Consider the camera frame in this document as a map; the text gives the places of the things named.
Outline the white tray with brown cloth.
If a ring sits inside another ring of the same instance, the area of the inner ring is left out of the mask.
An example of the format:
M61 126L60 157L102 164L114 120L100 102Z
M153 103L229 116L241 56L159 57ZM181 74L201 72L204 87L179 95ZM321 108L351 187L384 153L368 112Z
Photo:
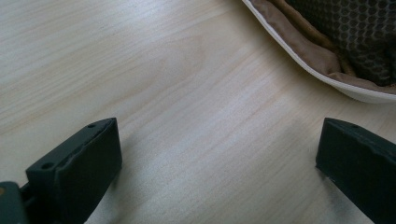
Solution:
M396 0L242 0L310 75L365 103L396 103Z

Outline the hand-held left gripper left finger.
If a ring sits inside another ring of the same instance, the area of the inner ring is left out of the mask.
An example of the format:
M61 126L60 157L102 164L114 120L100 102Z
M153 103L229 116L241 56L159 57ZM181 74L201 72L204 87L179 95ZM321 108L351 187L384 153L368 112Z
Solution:
M83 224L121 165L117 120L85 126L26 170L29 217L34 224Z

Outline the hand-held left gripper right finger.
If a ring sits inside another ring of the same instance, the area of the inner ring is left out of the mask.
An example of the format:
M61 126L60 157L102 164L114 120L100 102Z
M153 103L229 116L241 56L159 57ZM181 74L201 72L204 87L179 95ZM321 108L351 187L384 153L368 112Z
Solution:
M326 118L316 167L374 224L396 224L396 144L356 124Z

